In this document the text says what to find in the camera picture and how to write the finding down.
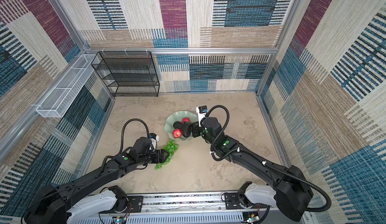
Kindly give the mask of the dark avocado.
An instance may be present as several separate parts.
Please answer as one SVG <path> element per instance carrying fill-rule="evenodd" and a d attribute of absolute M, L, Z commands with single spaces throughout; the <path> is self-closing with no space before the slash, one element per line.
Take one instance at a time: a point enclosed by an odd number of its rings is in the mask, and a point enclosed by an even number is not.
<path fill-rule="evenodd" d="M 185 138 L 188 138 L 191 135 L 191 128 L 190 128 L 190 125 L 187 122 L 184 122 L 184 123 L 181 124 L 180 130 L 181 130 L 182 135 Z"/>
<path fill-rule="evenodd" d="M 174 127 L 175 129 L 182 129 L 183 126 L 184 126 L 184 124 L 183 124 L 181 121 L 175 121 L 175 122 L 173 123 L 173 127 Z"/>

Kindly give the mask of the green grape bunch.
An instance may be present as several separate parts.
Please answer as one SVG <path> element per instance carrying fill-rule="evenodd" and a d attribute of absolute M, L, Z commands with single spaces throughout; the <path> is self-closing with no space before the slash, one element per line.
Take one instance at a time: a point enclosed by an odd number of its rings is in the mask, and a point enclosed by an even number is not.
<path fill-rule="evenodd" d="M 178 150 L 179 148 L 179 145 L 176 144 L 175 140 L 169 140 L 166 144 L 166 146 L 164 147 L 164 149 L 168 152 L 168 154 L 166 154 L 166 160 L 164 163 L 161 163 L 161 164 L 156 164 L 155 166 L 155 170 L 159 170 L 161 169 L 164 165 L 168 164 L 172 157 L 174 156 L 174 154 L 176 153 L 176 151 Z"/>

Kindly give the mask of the red apple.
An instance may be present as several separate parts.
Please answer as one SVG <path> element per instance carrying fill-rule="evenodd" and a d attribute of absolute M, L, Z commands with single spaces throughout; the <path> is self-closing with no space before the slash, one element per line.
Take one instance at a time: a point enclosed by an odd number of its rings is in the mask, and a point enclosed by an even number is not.
<path fill-rule="evenodd" d="M 173 135 L 174 138 L 178 139 L 178 138 L 180 138 L 183 134 L 182 134 L 181 129 L 176 128 L 176 129 L 173 131 L 172 135 Z"/>
<path fill-rule="evenodd" d="M 188 117 L 184 117 L 182 119 L 182 123 L 190 122 L 190 119 Z"/>

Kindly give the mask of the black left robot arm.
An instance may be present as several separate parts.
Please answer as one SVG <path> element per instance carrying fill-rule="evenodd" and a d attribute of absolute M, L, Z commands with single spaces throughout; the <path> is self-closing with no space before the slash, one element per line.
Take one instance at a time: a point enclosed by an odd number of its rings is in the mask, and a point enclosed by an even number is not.
<path fill-rule="evenodd" d="M 154 148 L 152 139 L 140 137 L 134 146 L 106 156 L 98 169 L 59 186 L 43 186 L 23 214 L 21 223 L 64 224 L 72 217 L 69 210 L 93 191 L 138 170 L 139 166 L 164 163 L 168 157 L 168 151 Z"/>

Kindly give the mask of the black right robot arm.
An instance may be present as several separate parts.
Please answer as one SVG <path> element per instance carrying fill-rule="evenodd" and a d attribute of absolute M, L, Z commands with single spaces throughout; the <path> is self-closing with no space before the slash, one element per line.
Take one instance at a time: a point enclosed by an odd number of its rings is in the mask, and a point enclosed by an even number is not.
<path fill-rule="evenodd" d="M 183 121 L 183 136 L 200 136 L 210 144 L 210 154 L 220 161 L 240 165 L 264 180 L 275 194 L 278 209 L 289 219 L 299 222 L 310 203 L 313 193 L 302 171 L 296 167 L 277 165 L 250 151 L 238 140 L 221 132 L 222 126 L 214 117 L 203 118 L 202 123 Z"/>

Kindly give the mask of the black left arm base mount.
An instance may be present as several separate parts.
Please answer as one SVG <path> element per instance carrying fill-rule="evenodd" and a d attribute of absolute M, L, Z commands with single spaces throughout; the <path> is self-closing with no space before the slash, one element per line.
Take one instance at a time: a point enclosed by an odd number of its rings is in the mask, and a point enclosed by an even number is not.
<path fill-rule="evenodd" d="M 118 215 L 131 215 L 132 213 L 140 213 L 142 211 L 144 196 L 142 195 L 130 195 L 117 200 L 117 203 L 111 210 L 103 211 L 101 214 L 118 214 Z"/>

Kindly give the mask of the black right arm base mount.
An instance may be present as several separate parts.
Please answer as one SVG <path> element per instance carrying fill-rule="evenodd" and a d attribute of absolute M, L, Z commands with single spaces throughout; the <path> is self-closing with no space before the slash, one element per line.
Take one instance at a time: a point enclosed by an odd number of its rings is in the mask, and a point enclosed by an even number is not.
<path fill-rule="evenodd" d="M 258 210 L 266 208 L 265 204 L 242 204 L 239 195 L 236 192 L 223 192 L 221 201 L 225 204 L 226 210 Z"/>

